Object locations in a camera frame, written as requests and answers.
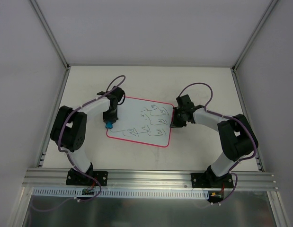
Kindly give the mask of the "blue bone-shaped eraser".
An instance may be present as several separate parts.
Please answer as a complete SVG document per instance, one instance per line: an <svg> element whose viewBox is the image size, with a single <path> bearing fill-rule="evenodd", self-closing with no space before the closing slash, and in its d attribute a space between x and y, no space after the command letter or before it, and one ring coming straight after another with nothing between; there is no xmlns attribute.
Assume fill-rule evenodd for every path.
<svg viewBox="0 0 293 227"><path fill-rule="evenodd" d="M113 128L113 124L111 122L106 122L105 128L106 129L112 129Z"/></svg>

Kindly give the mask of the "pink-framed whiteboard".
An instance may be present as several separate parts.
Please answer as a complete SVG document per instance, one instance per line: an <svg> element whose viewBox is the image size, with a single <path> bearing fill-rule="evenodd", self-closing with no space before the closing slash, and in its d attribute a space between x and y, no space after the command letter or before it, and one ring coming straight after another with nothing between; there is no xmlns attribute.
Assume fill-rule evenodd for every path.
<svg viewBox="0 0 293 227"><path fill-rule="evenodd" d="M166 148L173 108L170 103L126 97L118 107L118 121L107 129L107 137Z"/></svg>

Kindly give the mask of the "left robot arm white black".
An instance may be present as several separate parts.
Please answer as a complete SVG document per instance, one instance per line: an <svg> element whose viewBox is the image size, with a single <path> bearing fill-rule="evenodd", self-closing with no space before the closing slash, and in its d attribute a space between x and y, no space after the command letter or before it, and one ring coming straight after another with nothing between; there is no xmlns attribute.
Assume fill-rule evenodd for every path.
<svg viewBox="0 0 293 227"><path fill-rule="evenodd" d="M77 179L83 185L93 181L93 165L83 147L87 123L101 114L105 128L113 128L118 120L118 106L124 100L125 92L114 86L110 91L97 93L96 98L76 109L64 105L58 110L50 139L56 143L59 152L67 155L71 169L77 173Z"/></svg>

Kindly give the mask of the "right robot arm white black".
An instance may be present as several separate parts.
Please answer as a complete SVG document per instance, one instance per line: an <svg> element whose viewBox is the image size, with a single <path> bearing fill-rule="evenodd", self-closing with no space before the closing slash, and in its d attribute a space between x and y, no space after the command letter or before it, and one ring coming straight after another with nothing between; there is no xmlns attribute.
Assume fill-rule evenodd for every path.
<svg viewBox="0 0 293 227"><path fill-rule="evenodd" d="M182 128L190 122L219 133L222 153L201 177L209 186L218 187L239 162L257 154L258 141L244 115L226 116L203 105L195 106L189 95L179 96L176 101L178 105L173 108L170 128Z"/></svg>

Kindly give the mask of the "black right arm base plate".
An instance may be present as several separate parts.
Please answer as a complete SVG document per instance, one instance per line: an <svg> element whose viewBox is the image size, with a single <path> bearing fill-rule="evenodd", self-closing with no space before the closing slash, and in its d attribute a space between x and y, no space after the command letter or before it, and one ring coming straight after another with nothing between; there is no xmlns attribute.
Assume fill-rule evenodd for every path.
<svg viewBox="0 0 293 227"><path fill-rule="evenodd" d="M191 173L191 183L193 188L226 188L234 187L231 174L225 174L221 177L208 175L206 173Z"/></svg>

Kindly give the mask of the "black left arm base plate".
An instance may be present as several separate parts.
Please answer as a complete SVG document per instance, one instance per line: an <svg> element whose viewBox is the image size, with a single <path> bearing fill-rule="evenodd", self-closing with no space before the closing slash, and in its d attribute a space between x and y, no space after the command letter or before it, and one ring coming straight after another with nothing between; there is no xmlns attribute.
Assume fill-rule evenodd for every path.
<svg viewBox="0 0 293 227"><path fill-rule="evenodd" d="M91 171L91 177L95 178L101 186L107 185L108 172L107 171ZM70 169L66 178L66 185L71 186L91 186L93 180L86 177L74 169Z"/></svg>

